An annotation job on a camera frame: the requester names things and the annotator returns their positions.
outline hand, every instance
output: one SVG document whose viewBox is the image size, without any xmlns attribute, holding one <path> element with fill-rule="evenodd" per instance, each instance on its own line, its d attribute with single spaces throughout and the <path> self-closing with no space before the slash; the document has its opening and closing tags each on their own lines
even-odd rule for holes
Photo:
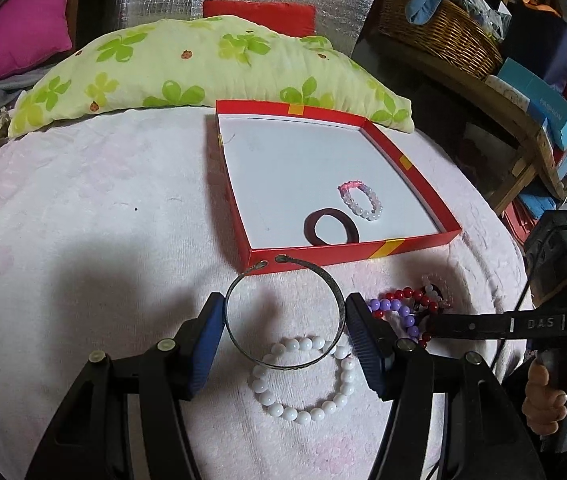
<svg viewBox="0 0 567 480">
<path fill-rule="evenodd" d="M 525 401 L 521 411 L 526 416 L 528 427 L 538 435 L 549 435 L 559 429 L 558 421 L 565 418 L 564 404 L 567 395 L 548 386 L 548 369 L 535 359 L 528 370 Z"/>
</svg>

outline yellow tape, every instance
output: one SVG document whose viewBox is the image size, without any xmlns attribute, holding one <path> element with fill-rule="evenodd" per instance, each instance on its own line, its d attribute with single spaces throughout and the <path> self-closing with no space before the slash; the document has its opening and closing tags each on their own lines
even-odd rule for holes
<svg viewBox="0 0 567 480">
<path fill-rule="evenodd" d="M 406 171 L 409 170 L 410 168 L 412 168 L 412 162 L 410 162 L 408 160 L 406 155 L 401 155 L 401 157 L 399 158 L 399 161 L 401 163 L 401 166 L 406 168 Z"/>
<path fill-rule="evenodd" d="M 379 249 L 374 251 L 370 258 L 382 258 L 384 256 L 388 256 L 392 254 L 395 250 L 399 248 L 399 246 L 404 242 L 406 238 L 395 238 L 394 240 L 386 240 L 386 243 L 382 245 Z"/>
<path fill-rule="evenodd" d="M 290 105 L 288 113 L 290 115 L 303 115 L 303 105 Z"/>
</svg>

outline bed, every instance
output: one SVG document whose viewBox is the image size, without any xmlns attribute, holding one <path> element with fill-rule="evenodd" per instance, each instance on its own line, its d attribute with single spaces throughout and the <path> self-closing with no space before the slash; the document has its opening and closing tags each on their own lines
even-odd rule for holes
<svg viewBox="0 0 567 480">
<path fill-rule="evenodd" d="M 0 472 L 21 480 L 38 441 L 88 354 L 145 351 L 196 315 L 238 273 L 214 109 L 130 109 L 55 123 L 0 148 Z M 454 311 L 512 309 L 525 281 L 521 255 L 488 204 L 420 132 L 381 126 L 428 179 L 463 228 L 449 245 L 330 266 L 344 295 L 365 298 L 423 277 L 450 292 Z M 523 308 L 531 308 L 529 298 Z M 308 270 L 255 276 L 236 292 L 237 332 L 252 351 L 282 337 L 336 327 L 325 286 Z M 429 351 L 490 361 L 494 342 L 433 340 Z M 495 368 L 519 364 L 508 342 Z M 365 385 L 321 423 L 267 415 L 248 387 L 250 362 L 222 337 L 208 383 L 183 403 L 205 479 L 364 479 L 388 413 Z M 277 372 L 287 402 L 313 406 L 335 386 L 326 359 Z M 436 396 L 424 475 L 438 459 L 443 399 Z M 141 462 L 139 427 L 133 459 Z M 232 439 L 233 445 L 227 442 Z M 146 478 L 143 468 L 139 478 Z"/>
</svg>

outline white bead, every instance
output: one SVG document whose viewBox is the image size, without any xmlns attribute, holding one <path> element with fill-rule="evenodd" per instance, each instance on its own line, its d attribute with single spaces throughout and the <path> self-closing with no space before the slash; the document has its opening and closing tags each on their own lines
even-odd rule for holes
<svg viewBox="0 0 567 480">
<path fill-rule="evenodd" d="M 273 355 L 284 355 L 285 345 L 282 345 L 281 343 L 273 344 L 273 347 L 270 349 L 270 353 Z"/>
<path fill-rule="evenodd" d="M 344 359 L 345 357 L 348 357 L 348 354 L 350 354 L 348 348 L 345 346 L 338 346 L 337 350 L 335 350 L 335 359 Z"/>
<path fill-rule="evenodd" d="M 268 406 L 268 415 L 282 416 L 283 413 L 284 407 L 279 402 L 275 402 L 274 404 Z"/>
<path fill-rule="evenodd" d="M 297 418 L 297 410 L 291 408 L 290 406 L 288 406 L 288 408 L 283 410 L 283 415 L 282 415 L 283 420 L 288 420 L 289 422 L 292 422 L 295 418 Z"/>
<path fill-rule="evenodd" d="M 299 341 L 297 339 L 288 339 L 285 342 L 285 347 L 289 352 L 296 352 L 299 349 Z"/>
<path fill-rule="evenodd" d="M 299 412 L 297 413 L 297 422 L 300 423 L 302 426 L 305 426 L 310 422 L 310 413 L 308 412 Z"/>
<path fill-rule="evenodd" d="M 326 340 L 320 335 L 314 336 L 313 338 L 311 338 L 311 340 L 312 340 L 312 347 L 315 350 L 321 350 L 323 346 L 326 344 Z"/>
<path fill-rule="evenodd" d="M 332 400 L 325 400 L 324 403 L 321 404 L 321 409 L 324 410 L 326 415 L 330 415 L 330 413 L 335 413 L 337 405 Z"/>
<path fill-rule="evenodd" d="M 342 360 L 341 367 L 343 368 L 343 370 L 352 370 L 353 368 L 355 368 L 355 364 L 355 358 L 346 357 Z"/>
<path fill-rule="evenodd" d="M 355 387 L 351 383 L 343 383 L 339 387 L 339 391 L 344 395 L 352 395 L 355 393 Z"/>
<path fill-rule="evenodd" d="M 307 337 L 302 337 L 299 339 L 299 350 L 302 352 L 307 352 L 312 348 L 312 341 Z"/>
<path fill-rule="evenodd" d="M 263 379 L 255 379 L 252 381 L 250 389 L 252 389 L 252 391 L 256 394 L 262 394 L 268 389 L 268 385 Z"/>
<path fill-rule="evenodd" d="M 266 390 L 259 396 L 259 402 L 263 406 L 270 406 L 273 402 L 275 402 L 275 396 L 270 390 Z"/>
<path fill-rule="evenodd" d="M 344 394 L 337 394 L 332 398 L 337 408 L 343 408 L 348 403 L 348 396 Z"/>
<path fill-rule="evenodd" d="M 332 345 L 332 341 L 326 341 L 326 344 L 324 345 L 324 348 L 321 349 L 322 352 L 327 352 L 327 349 L 329 348 L 329 346 Z M 328 355 L 332 355 L 335 353 L 335 350 L 337 350 L 336 346 L 333 346 L 333 348 L 330 349 L 330 352 L 328 352 Z"/>
<path fill-rule="evenodd" d="M 354 370 L 345 370 L 341 372 L 341 382 L 342 383 L 352 383 L 355 381 L 356 374 Z"/>
<path fill-rule="evenodd" d="M 324 420 L 326 417 L 326 413 L 321 408 L 313 408 L 310 410 L 310 418 L 315 422 L 319 422 L 320 420 Z"/>
<path fill-rule="evenodd" d="M 256 365 L 252 368 L 252 376 L 257 379 L 263 379 L 268 374 L 268 369 L 262 367 L 262 365 Z"/>
</svg>

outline red box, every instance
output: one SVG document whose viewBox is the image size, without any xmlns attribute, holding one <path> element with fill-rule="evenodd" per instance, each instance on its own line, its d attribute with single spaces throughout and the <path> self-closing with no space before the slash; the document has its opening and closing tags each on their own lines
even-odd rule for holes
<svg viewBox="0 0 567 480">
<path fill-rule="evenodd" d="M 461 227 L 450 210 L 419 170 L 417 170 L 407 156 L 368 119 L 345 112 L 328 110 L 326 108 L 262 101 L 220 100 L 217 101 L 216 108 L 220 128 L 220 150 L 224 161 L 224 169 L 228 176 L 228 197 L 230 200 L 232 222 L 243 269 L 247 269 L 261 260 L 268 261 L 269 265 L 265 266 L 263 269 L 257 270 L 255 272 L 256 274 L 280 272 L 282 270 L 298 268 L 298 266 L 294 264 L 275 264 L 274 259 L 278 254 L 287 254 L 294 258 L 313 262 L 319 266 L 366 260 L 368 258 L 379 258 L 388 256 L 389 254 L 405 253 L 408 251 L 441 246 L 449 243 L 461 232 Z M 241 218 L 240 207 L 236 200 L 236 190 L 233 190 L 232 187 L 232 178 L 230 171 L 228 171 L 227 149 L 224 148 L 222 133 L 224 132 L 224 128 L 230 131 L 228 126 L 230 123 L 228 123 L 227 120 L 240 119 L 247 121 L 262 118 L 287 121 L 286 126 L 288 127 L 290 127 L 291 122 L 305 123 L 306 125 L 310 123 L 313 125 L 321 125 L 320 127 L 334 126 L 339 128 L 339 133 L 342 136 L 350 135 L 345 133 L 345 129 L 348 129 L 357 132 L 356 135 L 359 138 L 353 138 L 353 140 L 359 143 L 361 143 L 360 138 L 365 137 L 365 139 L 376 148 L 374 153 L 378 152 L 383 155 L 385 161 L 394 169 L 392 173 L 398 174 L 401 179 L 403 179 L 403 182 L 405 182 L 409 190 L 411 190 L 412 195 L 417 199 L 417 203 L 427 212 L 426 214 L 429 216 L 430 221 L 436 226 L 438 232 L 427 235 L 382 238 L 374 241 L 361 241 L 359 243 L 345 243 L 329 246 L 297 245 L 279 248 L 251 247 L 244 221 Z M 263 131 L 267 131 L 266 128 L 262 127 L 266 125 L 268 125 L 268 123 L 264 122 L 260 125 L 260 128 Z M 226 145 L 230 144 L 230 141 L 233 139 L 234 136 L 230 137 L 230 139 L 226 141 Z M 242 171 L 250 172 L 250 168 L 240 168 Z M 340 200 L 337 186 L 335 186 L 334 194 L 336 194 L 337 198 Z M 325 206 L 326 205 L 317 204 L 316 209 L 321 209 Z M 348 210 L 343 203 L 341 203 L 341 206 L 343 210 Z M 389 214 L 387 212 L 389 209 L 388 206 L 390 206 L 390 204 L 386 203 L 384 209 L 385 214 Z M 356 218 L 356 220 L 359 221 L 361 225 L 367 225 L 365 221 L 361 219 Z"/>
</svg>

